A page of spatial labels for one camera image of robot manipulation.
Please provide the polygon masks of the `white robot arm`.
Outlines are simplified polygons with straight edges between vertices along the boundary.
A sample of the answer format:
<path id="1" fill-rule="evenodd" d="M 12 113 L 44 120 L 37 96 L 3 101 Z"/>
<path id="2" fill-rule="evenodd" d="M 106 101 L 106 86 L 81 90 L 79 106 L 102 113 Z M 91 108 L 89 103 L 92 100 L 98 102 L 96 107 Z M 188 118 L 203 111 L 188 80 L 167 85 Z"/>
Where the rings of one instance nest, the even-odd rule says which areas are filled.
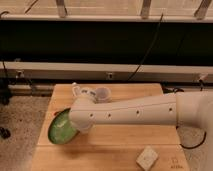
<path id="1" fill-rule="evenodd" d="M 87 94 L 72 104 L 69 119 L 87 132 L 94 124 L 190 125 L 206 131 L 201 171 L 213 171 L 213 92 L 178 92 L 111 103 L 95 103 Z"/>

